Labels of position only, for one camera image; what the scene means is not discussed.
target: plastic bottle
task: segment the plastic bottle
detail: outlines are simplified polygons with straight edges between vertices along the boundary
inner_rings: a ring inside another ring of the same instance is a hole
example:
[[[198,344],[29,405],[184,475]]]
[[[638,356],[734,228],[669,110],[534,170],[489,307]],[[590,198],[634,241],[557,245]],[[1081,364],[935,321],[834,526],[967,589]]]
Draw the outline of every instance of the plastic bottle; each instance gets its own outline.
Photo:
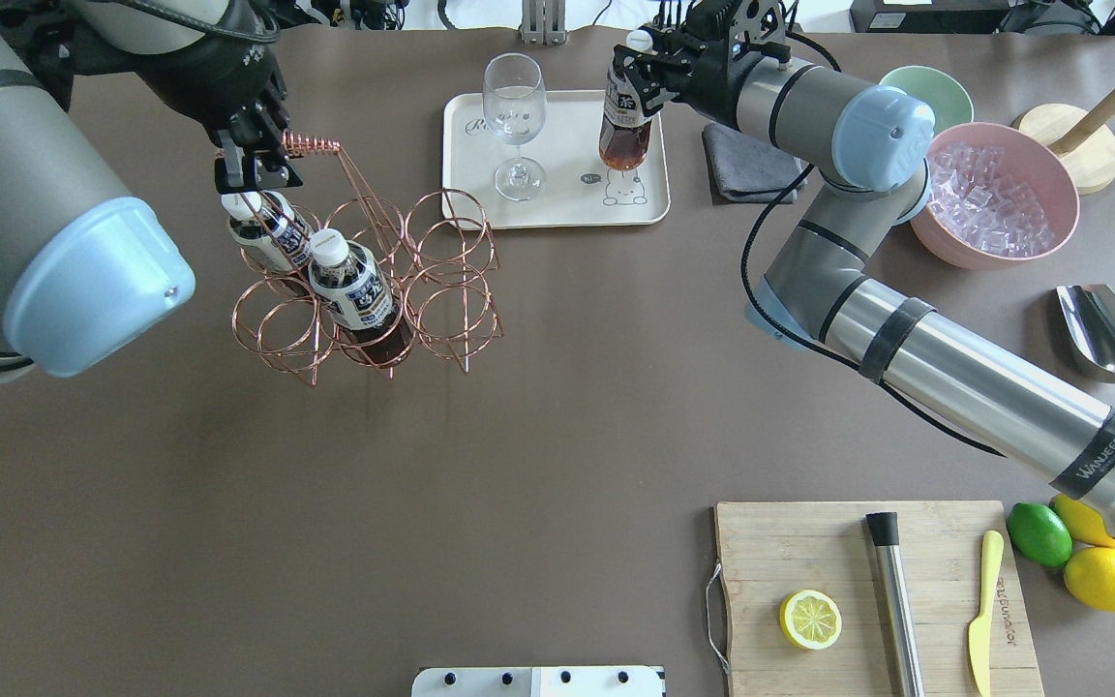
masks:
[[[222,207],[231,215],[231,236],[249,260],[273,274],[304,272],[312,256],[312,225],[297,215],[287,197],[275,191],[223,194]]]
[[[333,320],[350,331],[369,361],[397,360],[411,345],[411,326],[406,314],[400,317],[372,252],[333,229],[313,233],[311,246],[309,281]]]
[[[636,30],[627,36],[627,45],[636,51],[651,51],[651,36]],[[605,80],[605,116],[601,119],[601,162],[619,172],[631,172],[642,164],[651,138],[651,116],[642,114],[639,94],[628,80],[610,66]]]

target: wooden base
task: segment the wooden base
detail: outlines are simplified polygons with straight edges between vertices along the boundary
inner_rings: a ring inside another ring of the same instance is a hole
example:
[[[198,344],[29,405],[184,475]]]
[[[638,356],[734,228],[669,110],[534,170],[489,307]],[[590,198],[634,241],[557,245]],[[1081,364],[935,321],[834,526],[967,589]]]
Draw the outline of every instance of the wooden base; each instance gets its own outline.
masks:
[[[1014,127],[1045,146],[1053,146],[1085,115],[1087,112],[1078,106],[1041,105],[1018,116]],[[1075,181],[1079,194],[1095,194],[1112,184],[1115,177],[1115,136],[1106,125],[1096,128],[1096,133],[1069,153],[1056,155]]]

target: green lime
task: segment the green lime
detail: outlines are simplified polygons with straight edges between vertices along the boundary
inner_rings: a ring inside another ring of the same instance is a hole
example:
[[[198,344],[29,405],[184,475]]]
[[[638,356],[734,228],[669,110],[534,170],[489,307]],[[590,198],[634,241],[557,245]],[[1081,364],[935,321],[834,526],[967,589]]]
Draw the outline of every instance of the green lime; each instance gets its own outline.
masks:
[[[1069,561],[1075,540],[1053,509],[1043,503],[1018,503],[1005,521],[1009,539],[1027,560],[1057,569]]]

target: lemon slice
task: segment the lemon slice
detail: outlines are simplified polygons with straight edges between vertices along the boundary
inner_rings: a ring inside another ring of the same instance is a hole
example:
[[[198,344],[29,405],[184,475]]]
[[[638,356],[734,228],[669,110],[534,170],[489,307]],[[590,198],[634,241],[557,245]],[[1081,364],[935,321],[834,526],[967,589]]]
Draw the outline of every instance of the lemon slice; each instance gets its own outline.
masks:
[[[824,592],[797,591],[782,603],[782,632],[803,649],[827,649],[841,636],[841,612]]]

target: wooden stand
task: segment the wooden stand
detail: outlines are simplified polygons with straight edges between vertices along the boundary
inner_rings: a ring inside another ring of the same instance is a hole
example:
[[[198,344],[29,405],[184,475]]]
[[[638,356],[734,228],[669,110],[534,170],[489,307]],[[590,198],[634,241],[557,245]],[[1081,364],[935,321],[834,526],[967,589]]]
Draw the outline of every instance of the wooden stand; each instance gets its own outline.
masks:
[[[1105,125],[1113,115],[1115,88],[1089,112],[1070,105],[1036,106],[1015,125],[1060,158],[1079,194],[1094,194],[1115,177],[1115,136]]]

